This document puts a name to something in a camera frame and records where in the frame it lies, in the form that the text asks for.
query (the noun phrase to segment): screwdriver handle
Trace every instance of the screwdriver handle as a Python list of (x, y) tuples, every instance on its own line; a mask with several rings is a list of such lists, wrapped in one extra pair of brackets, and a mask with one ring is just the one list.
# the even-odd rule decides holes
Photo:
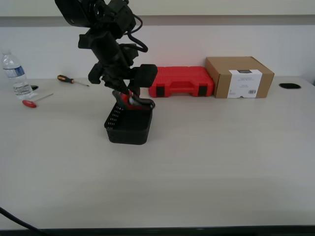
[(57, 79), (60, 80), (61, 82), (64, 82), (64, 83), (74, 84), (74, 79), (70, 79), (70, 78), (68, 78), (67, 76), (64, 76), (64, 75), (57, 76)]

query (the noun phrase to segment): plastic basket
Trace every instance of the plastic basket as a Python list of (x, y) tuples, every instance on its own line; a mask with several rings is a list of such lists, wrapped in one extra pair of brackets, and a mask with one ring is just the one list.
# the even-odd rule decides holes
[(151, 111), (127, 111), (115, 104), (105, 128), (112, 143), (142, 145), (147, 142)]

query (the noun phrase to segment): bottle label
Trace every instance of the bottle label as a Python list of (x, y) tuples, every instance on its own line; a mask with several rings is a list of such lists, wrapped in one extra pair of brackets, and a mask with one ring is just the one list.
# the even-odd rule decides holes
[(20, 77), (25, 74), (23, 68), (20, 66), (15, 69), (4, 69), (8, 78)]

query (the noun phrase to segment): red object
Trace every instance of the red object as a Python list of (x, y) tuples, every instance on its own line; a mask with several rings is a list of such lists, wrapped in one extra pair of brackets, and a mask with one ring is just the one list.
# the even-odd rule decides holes
[(32, 101), (23, 100), (22, 102), (27, 107), (30, 107), (30, 108), (36, 108), (37, 107), (37, 105)]
[(214, 82), (202, 66), (158, 67), (157, 77), (149, 88), (151, 97), (169, 97), (173, 93), (211, 96)]

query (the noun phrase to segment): black object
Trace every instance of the black object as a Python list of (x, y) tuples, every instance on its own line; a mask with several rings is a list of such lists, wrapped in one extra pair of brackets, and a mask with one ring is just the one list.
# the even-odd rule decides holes
[(29, 225), (28, 223), (25, 223), (24, 221), (16, 218), (14, 215), (10, 214), (9, 212), (7, 212), (5, 209), (0, 207), (0, 214), (5, 216), (6, 218), (8, 218), (9, 220), (12, 220), (13, 222), (17, 223), (18, 225), (21, 225), (27, 229), (29, 229), (30, 231), (35, 232), (38, 235), (42, 235), (42, 236), (49, 236), (48, 234), (42, 232), (41, 230), (35, 228), (32, 225)]
[[(137, 87), (149, 88), (158, 73), (156, 65), (130, 67), (139, 56), (138, 51), (146, 53), (148, 47), (131, 34), (142, 26), (142, 20), (135, 16), (128, 7), (128, 0), (111, 0), (107, 5), (104, 0), (55, 0), (59, 10), (72, 26), (90, 28), (80, 35), (79, 48), (91, 49), (99, 62), (89, 74), (92, 84), (100, 84), (124, 94), (129, 89), (124, 80), (134, 81)], [(135, 18), (141, 26), (136, 26)], [(118, 44), (117, 39), (127, 35), (136, 44)]]
[(279, 84), (279, 86), (284, 89), (300, 89), (301, 88), (301, 86), (297, 84)]
[(199, 91), (198, 91), (198, 96), (199, 97), (207, 96), (207, 92), (208, 92), (208, 86), (200, 86)]
[(33, 89), (33, 91), (37, 90), (39, 87), (36, 85), (31, 85), (31, 88)]
[(147, 142), (153, 111), (129, 111), (116, 104), (105, 128), (112, 143), (142, 145)]
[(165, 96), (165, 87), (157, 86), (157, 97), (164, 97), (164, 96)]

